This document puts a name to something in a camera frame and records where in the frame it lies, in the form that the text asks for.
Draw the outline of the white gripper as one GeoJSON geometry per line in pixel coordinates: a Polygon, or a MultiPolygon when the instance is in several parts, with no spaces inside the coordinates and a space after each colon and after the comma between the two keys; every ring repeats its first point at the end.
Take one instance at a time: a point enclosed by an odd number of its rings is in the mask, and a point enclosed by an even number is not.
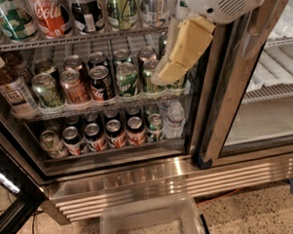
{"type": "Polygon", "coordinates": [[[173,84],[200,59],[212,41],[216,27],[206,18],[216,23],[229,23],[260,7],[264,1],[185,0],[190,10],[200,16],[170,21],[165,54],[152,75],[152,83],[154,85],[173,84]]]}

